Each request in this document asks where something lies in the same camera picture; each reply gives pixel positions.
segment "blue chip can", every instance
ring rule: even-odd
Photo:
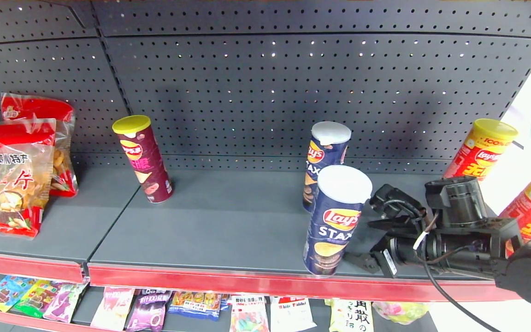
[[[304,245],[308,271],[321,276],[335,273],[371,193],[370,179],[355,168],[337,165],[321,171]]]
[[[352,131],[343,124],[323,121],[311,130],[304,176],[303,207],[312,212],[319,172],[327,166],[343,164]]]

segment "green snack bag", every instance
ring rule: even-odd
[[[13,308],[28,316],[41,319],[57,296],[61,285],[63,284],[60,282],[38,280]]]

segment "white cable tie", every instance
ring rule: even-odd
[[[417,240],[415,240],[415,244],[413,244],[413,250],[417,250],[419,248],[419,245],[421,244],[421,241],[425,239],[425,236],[427,236],[429,233],[426,231],[422,231],[421,234],[419,234],[419,237],[417,237]]]

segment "yellow plastic lid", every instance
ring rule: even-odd
[[[489,135],[489,137],[504,139],[508,142],[513,141],[519,134],[516,128],[499,120],[477,119],[474,121],[473,126]]]
[[[116,134],[131,134],[139,132],[151,125],[151,119],[146,115],[131,115],[126,118],[116,120],[112,125],[112,130]]]

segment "candy package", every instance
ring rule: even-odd
[[[42,316],[47,320],[71,323],[71,317],[79,302],[79,297],[86,286],[87,283],[61,285],[57,296],[54,297],[53,302],[48,305]]]
[[[325,300],[331,305],[329,332],[374,332],[370,301]]]
[[[0,122],[0,232],[40,231],[53,176],[54,119]]]
[[[48,118],[57,120],[50,194],[65,197],[77,195],[77,178],[69,154],[71,135],[75,128],[73,107],[64,101],[45,97],[2,93],[1,115],[4,120]]]
[[[263,296],[232,296],[229,332],[270,332]]]
[[[61,285],[61,283],[55,281],[38,280],[13,308],[28,316],[41,319],[48,306],[57,296]]]
[[[372,306],[384,319],[391,320],[401,325],[409,325],[423,317],[430,308],[424,303],[417,302],[379,302],[374,301]]]
[[[93,315],[91,327],[122,331],[130,311],[134,288],[104,288],[104,298]]]
[[[169,306],[170,314],[195,319],[218,321],[221,308],[221,295],[202,292],[175,292]]]
[[[36,279],[6,275],[0,281],[0,310],[6,313],[34,284]]]
[[[271,297],[271,332],[299,332],[316,326],[307,298]]]
[[[141,290],[135,299],[135,309],[126,326],[127,332],[150,328],[159,332],[165,320],[165,305],[171,298],[171,290]]]

